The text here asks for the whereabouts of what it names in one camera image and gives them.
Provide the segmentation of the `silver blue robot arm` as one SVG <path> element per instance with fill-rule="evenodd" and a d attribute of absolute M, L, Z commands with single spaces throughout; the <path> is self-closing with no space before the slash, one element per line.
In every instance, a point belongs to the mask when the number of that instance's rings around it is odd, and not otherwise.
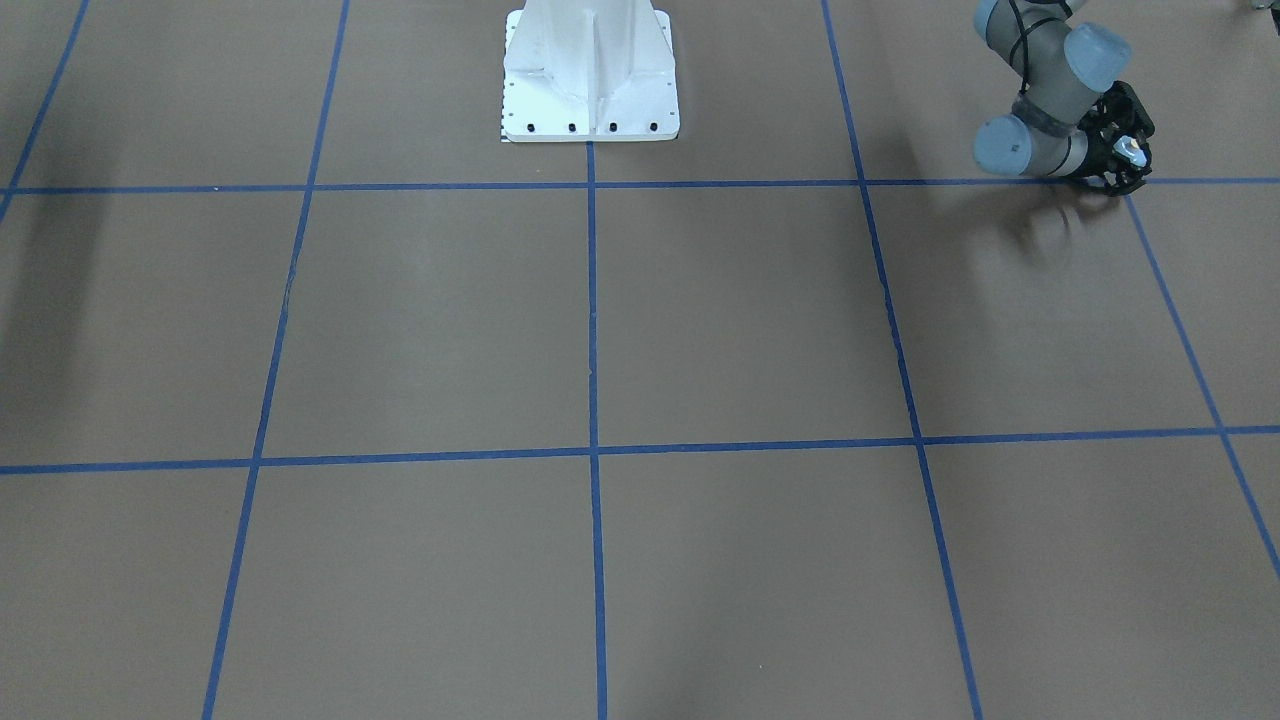
<path fill-rule="evenodd" d="M 977 165 L 993 176 L 1085 178 L 1110 146 L 1083 122 L 1128 68 L 1133 50 L 1105 26 L 1070 19 L 1082 1 L 980 1 L 973 26 L 1021 85 L 1007 114 L 983 123 Z"/>

